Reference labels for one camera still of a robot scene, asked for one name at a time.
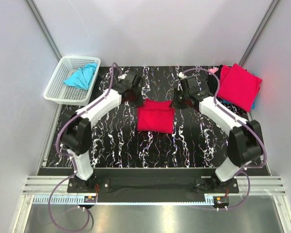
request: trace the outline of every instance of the folded red cloth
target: folded red cloth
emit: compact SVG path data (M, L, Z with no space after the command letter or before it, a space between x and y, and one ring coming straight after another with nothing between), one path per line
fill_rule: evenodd
M137 130L173 133L175 109L169 107L170 103L146 99L138 108Z
M262 79L234 64L223 66L220 74L218 97L249 112L260 90Z

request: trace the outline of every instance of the white plastic basket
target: white plastic basket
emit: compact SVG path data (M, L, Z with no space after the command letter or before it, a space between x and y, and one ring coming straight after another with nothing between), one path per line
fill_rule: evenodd
M52 77L44 91L43 97L47 100L52 100L59 104L71 104L80 106L87 105L98 75L100 62L100 59L97 57L62 57L52 74ZM64 84L64 80L68 79L79 68L82 68L89 63L96 63L97 69L94 73L91 86L88 90L77 89L73 86L67 86Z

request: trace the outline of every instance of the blue towel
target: blue towel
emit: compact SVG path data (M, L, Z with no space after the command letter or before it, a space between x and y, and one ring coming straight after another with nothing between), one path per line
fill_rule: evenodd
M64 80L64 84L74 86L78 89L88 90L96 68L96 63L87 64L83 68L79 68L76 72L74 72L70 78Z
M230 103L230 102L228 102L228 101L226 101L226 100L222 100L222 103Z

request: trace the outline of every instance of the metal floor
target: metal floor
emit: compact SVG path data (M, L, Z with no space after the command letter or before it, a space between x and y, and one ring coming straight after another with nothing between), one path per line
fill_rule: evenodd
M231 197L233 206L241 201ZM86 213L72 205L52 205L59 225L70 230L83 226ZM251 196L236 210L208 211L191 206L97 205L90 209L95 220L83 232L91 233L283 233L272 197ZM48 216L47 205L34 204L28 218L27 233L61 233Z

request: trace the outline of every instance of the white enclosure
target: white enclosure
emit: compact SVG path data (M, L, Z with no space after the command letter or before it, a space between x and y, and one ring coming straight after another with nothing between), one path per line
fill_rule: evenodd
M27 1L35 3L43 20L25 0L0 1L0 233L11 231L56 108L43 98L58 61L41 24L62 56L99 57L102 66L114 61L120 66L232 65L244 55L272 2ZM272 172L282 177L291 203L291 0L280 3L245 68L263 79L252 113L262 125ZM283 189L281 181L274 188Z
M55 108L43 91L56 65L25 2L0 1L0 233L39 166Z
M291 1L279 4L245 68L263 79L253 117L291 203Z
M62 56L103 66L239 62L270 0L35 0Z

